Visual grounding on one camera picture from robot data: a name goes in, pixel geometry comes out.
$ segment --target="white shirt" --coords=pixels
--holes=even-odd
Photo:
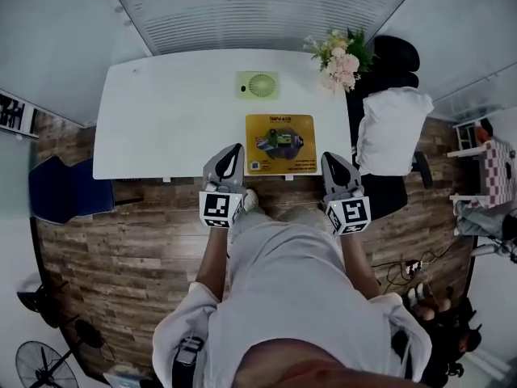
[[[302,225],[270,222],[238,236],[228,298],[217,304],[198,285],[156,328],[153,367],[164,387],[171,387],[180,340],[193,331],[206,341],[194,386],[231,387],[246,352],[280,338],[313,344],[350,369],[404,377],[391,348],[401,329],[419,381],[431,355],[429,336],[395,293],[368,301],[355,290],[340,251],[330,234]]]

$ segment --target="white table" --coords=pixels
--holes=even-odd
[[[96,179],[201,176],[221,149],[246,148],[246,115],[312,115],[319,160],[331,151],[351,160],[344,94],[321,86],[311,54],[225,49],[173,53],[112,66],[95,136]],[[237,98],[237,72],[279,74],[277,100]]]

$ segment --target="black office chair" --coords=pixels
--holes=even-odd
[[[374,45],[376,58],[371,71],[361,76],[355,89],[347,94],[353,146],[357,145],[359,123],[364,117],[364,98],[390,87],[418,87],[418,77],[412,72],[418,70],[420,59],[412,44],[397,37],[378,36]],[[425,188],[432,188],[431,170],[422,152],[414,153],[412,171],[421,174]],[[401,176],[363,175],[361,183],[364,194],[370,198],[372,220],[388,216],[407,205],[406,186]]]

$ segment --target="person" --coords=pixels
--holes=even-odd
[[[431,388],[441,388],[447,384],[448,375],[454,364],[466,353],[472,352],[481,343],[478,329],[470,329],[467,323],[452,320],[452,288],[448,296],[426,297],[423,283],[411,288],[407,293],[410,310],[414,313],[431,338],[431,358],[422,375],[422,382]]]
[[[455,234],[495,237],[500,241],[517,238],[517,203],[496,205],[490,209],[473,208],[463,201],[454,204],[458,216]]]
[[[429,336],[398,295],[380,295],[357,235],[340,249],[310,210],[273,221],[258,204],[248,190],[227,298],[228,230],[212,228],[195,283],[157,326],[164,387],[421,386]]]

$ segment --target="wooden floor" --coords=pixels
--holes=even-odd
[[[77,129],[39,113],[36,132],[41,159],[56,154],[74,164],[93,154],[95,128]],[[418,174],[406,177],[408,205],[374,221],[362,234],[373,265],[422,257],[430,262],[452,242],[455,218],[448,196],[463,180],[460,162],[443,155],[455,147],[454,133],[444,122],[427,120],[418,149],[427,155],[435,187],[424,189]],[[262,177],[246,182],[273,216],[292,205],[316,209],[322,198],[321,177],[298,177],[294,182]],[[65,316],[80,314],[93,323],[111,347],[116,364],[151,372],[153,330],[187,293],[207,242],[208,229],[198,218],[200,187],[200,179],[193,178],[172,179],[171,183],[154,179],[114,182],[117,200],[145,200],[111,213],[76,218],[66,226],[37,222],[45,270],[56,285],[69,282],[58,294]],[[452,285],[458,298],[471,248],[470,239],[456,241],[444,256],[425,265],[414,283],[428,280],[437,296]],[[388,286],[389,267],[376,268],[383,290]],[[398,273],[395,265],[390,279]],[[401,277],[394,282],[389,290],[403,292],[406,287],[397,285],[403,283]],[[76,339],[72,327],[66,331]],[[103,359],[111,358],[108,348],[99,352],[83,347],[80,356],[93,374],[113,366]]]

